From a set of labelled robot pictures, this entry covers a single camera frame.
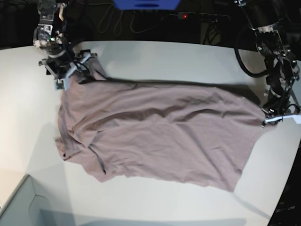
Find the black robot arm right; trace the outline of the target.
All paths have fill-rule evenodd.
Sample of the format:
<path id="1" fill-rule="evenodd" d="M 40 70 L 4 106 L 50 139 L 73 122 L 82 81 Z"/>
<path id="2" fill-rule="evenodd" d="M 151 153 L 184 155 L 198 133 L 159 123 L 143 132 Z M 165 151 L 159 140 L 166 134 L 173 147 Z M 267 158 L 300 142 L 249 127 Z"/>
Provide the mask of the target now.
<path id="1" fill-rule="evenodd" d="M 58 89 L 66 89 L 69 77 L 77 73 L 83 81 L 92 80 L 88 61 L 97 57 L 89 49 L 76 50 L 76 46 L 91 34 L 91 22 L 84 17 L 85 7 L 77 18 L 74 0 L 40 0 L 37 5 L 39 23 L 33 33 L 33 45 L 46 53 L 39 61 L 47 75 L 54 77 Z"/>

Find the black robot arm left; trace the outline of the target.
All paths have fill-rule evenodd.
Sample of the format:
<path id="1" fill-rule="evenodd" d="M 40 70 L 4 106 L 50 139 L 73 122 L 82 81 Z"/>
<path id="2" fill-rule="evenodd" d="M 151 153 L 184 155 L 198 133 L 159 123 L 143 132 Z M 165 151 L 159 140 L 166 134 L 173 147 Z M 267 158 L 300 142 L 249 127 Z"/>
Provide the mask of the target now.
<path id="1" fill-rule="evenodd" d="M 262 106 L 266 119 L 264 124 L 301 117 L 301 107 L 293 97 L 293 85 L 300 79 L 301 70 L 293 49 L 301 38 L 300 23 L 289 19 L 283 0 L 236 0 L 248 23 L 237 34 L 235 56 L 241 69 L 250 77 L 265 77 L 269 86 L 267 102 Z M 266 69 L 260 73 L 250 72 L 244 65 L 238 46 L 245 31 L 255 34 L 257 51 L 264 58 Z"/>

